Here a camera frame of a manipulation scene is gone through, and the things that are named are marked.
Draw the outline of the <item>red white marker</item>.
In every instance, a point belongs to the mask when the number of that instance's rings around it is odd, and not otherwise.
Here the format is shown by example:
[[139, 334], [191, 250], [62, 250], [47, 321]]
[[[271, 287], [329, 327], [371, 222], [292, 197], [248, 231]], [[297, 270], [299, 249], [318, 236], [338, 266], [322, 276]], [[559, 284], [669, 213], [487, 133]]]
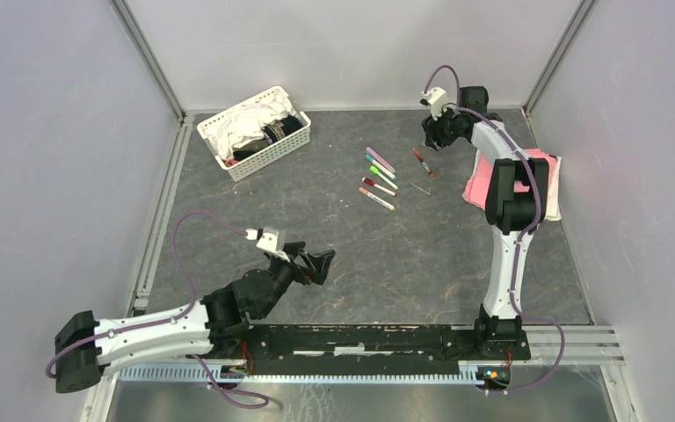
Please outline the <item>red white marker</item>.
[[367, 185], [367, 186], [375, 187], [376, 189], [378, 189], [378, 190], [384, 192], [385, 194], [389, 195], [390, 197], [396, 197], [396, 192], [395, 192], [395, 191], [393, 191], [393, 190], [391, 190], [391, 189], [389, 189], [389, 188], [387, 188], [387, 187], [385, 187], [385, 186], [382, 186], [382, 185], [376, 183], [375, 181], [373, 181], [373, 180], [370, 179], [370, 178], [363, 177], [363, 178], [362, 178], [362, 182], [363, 182], [365, 185]]

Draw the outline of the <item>brown pen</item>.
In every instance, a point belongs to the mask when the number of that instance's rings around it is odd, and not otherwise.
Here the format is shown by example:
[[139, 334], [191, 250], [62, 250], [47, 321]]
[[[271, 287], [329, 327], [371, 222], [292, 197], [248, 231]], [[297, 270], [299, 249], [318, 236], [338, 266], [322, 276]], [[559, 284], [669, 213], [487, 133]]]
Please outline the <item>brown pen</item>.
[[436, 178], [435, 173], [432, 171], [430, 166], [427, 164], [427, 162], [425, 161], [425, 159], [423, 158], [423, 156], [419, 152], [419, 150], [414, 148], [413, 153], [414, 153], [415, 157], [417, 158], [417, 160], [419, 161], [422, 168], [424, 169], [424, 171], [426, 172], [426, 174], [428, 175], [428, 177], [429, 178]]

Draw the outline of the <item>purple pen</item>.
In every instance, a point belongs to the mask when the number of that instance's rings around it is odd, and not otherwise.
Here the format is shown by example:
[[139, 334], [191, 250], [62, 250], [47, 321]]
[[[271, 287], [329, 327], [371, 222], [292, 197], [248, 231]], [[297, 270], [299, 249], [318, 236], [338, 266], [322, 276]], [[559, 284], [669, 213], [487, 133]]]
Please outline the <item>purple pen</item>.
[[370, 155], [379, 164], [381, 164], [384, 168], [386, 168], [389, 172], [396, 174], [396, 168], [392, 164], [390, 164], [385, 158], [383, 158], [377, 151], [375, 151], [371, 147], [366, 147], [366, 153]]

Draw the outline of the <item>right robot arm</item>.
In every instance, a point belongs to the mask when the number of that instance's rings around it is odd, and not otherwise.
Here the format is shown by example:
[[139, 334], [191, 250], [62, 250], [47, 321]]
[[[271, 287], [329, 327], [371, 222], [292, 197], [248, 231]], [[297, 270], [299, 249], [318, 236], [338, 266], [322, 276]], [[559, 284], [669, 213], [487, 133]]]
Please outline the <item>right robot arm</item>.
[[525, 152], [508, 134], [502, 119], [487, 109], [482, 86], [463, 87], [461, 105], [433, 87], [420, 103], [430, 110], [422, 122], [426, 146], [439, 150], [463, 138], [491, 166], [484, 213], [494, 246], [487, 294], [475, 320], [472, 345], [494, 359], [522, 336], [520, 287], [534, 232], [546, 215], [549, 164]]

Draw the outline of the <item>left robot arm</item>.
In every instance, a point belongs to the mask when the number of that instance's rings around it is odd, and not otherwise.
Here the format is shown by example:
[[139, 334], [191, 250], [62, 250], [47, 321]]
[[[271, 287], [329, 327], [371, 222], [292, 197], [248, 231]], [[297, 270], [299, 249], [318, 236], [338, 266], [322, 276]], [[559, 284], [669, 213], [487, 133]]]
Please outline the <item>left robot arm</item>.
[[214, 352], [230, 358], [253, 321], [265, 319], [294, 284], [321, 286], [333, 250], [307, 252], [289, 242], [284, 256], [267, 253], [269, 266], [246, 272], [225, 287], [175, 309], [120, 319], [76, 313], [54, 337], [54, 357], [46, 368], [59, 394], [88, 389], [104, 375], [143, 361]]

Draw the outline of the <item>teal white marker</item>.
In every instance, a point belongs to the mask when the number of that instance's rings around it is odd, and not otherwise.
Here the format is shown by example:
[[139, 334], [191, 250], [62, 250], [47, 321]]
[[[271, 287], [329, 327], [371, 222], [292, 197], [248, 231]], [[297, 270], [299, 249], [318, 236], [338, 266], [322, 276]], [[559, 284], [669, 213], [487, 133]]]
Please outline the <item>teal white marker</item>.
[[396, 175], [393, 172], [391, 172], [386, 166], [381, 164], [375, 157], [371, 156], [370, 154], [366, 154], [366, 159], [380, 172], [387, 175], [390, 179], [396, 180]]

